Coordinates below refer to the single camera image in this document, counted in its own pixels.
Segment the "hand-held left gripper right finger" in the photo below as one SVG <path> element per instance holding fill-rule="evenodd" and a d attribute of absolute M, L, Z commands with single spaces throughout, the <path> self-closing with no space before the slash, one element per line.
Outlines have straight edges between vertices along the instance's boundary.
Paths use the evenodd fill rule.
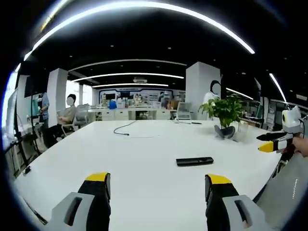
<path fill-rule="evenodd" d="M 209 231 L 271 231 L 263 211 L 232 182 L 220 175 L 205 175 L 206 222 Z"/>

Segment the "person's right hand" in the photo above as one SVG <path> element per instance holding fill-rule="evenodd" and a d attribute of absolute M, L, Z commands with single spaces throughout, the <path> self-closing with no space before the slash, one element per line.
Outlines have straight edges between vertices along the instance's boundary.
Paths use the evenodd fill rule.
<path fill-rule="evenodd" d="M 308 157 L 308 139 L 293 137 L 295 152 L 301 153 L 303 157 Z"/>

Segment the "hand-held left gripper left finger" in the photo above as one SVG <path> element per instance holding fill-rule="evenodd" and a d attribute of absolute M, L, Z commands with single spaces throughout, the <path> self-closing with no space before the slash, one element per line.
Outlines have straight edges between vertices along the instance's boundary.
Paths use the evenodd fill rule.
<path fill-rule="evenodd" d="M 110 173 L 88 176 L 78 192 L 68 194 L 51 211 L 48 231 L 107 231 L 111 215 Z"/>

